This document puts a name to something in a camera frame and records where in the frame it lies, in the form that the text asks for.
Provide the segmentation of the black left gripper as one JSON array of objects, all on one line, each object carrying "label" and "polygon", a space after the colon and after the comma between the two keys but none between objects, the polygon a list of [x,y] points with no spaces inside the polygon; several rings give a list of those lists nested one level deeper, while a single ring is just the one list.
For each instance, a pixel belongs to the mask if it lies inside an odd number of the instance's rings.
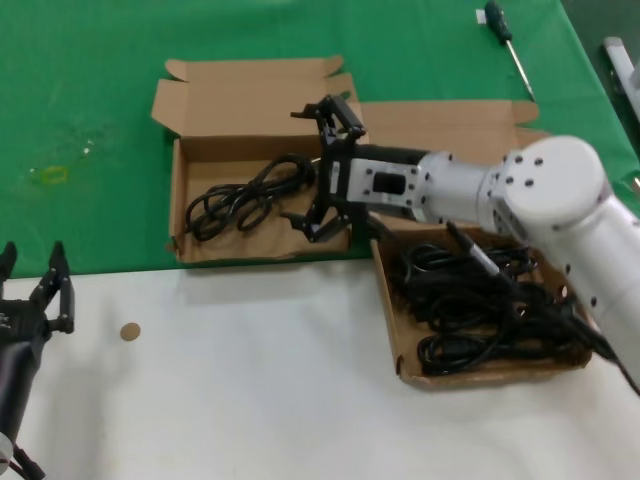
[{"label": "black left gripper", "polygon": [[[0,295],[11,277],[17,260],[14,242],[7,242],[0,254]],[[1,300],[1,348],[21,342],[49,340],[51,332],[71,334],[75,330],[75,291],[71,270],[62,242],[55,242],[49,257],[49,268],[29,296],[29,300]],[[59,315],[47,319],[46,308],[59,296]]]}]

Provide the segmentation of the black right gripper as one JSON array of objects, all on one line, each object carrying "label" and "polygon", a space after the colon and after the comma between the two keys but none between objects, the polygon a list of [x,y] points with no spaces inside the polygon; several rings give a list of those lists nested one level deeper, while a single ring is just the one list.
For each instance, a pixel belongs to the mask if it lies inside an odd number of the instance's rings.
[{"label": "black right gripper", "polygon": [[310,243],[331,240],[351,223],[340,208],[325,220],[329,203],[406,203],[419,183],[423,150],[359,145],[366,129],[342,96],[327,95],[307,103],[297,119],[314,120],[324,148],[319,162],[319,198],[305,214],[285,212],[280,217]]}]

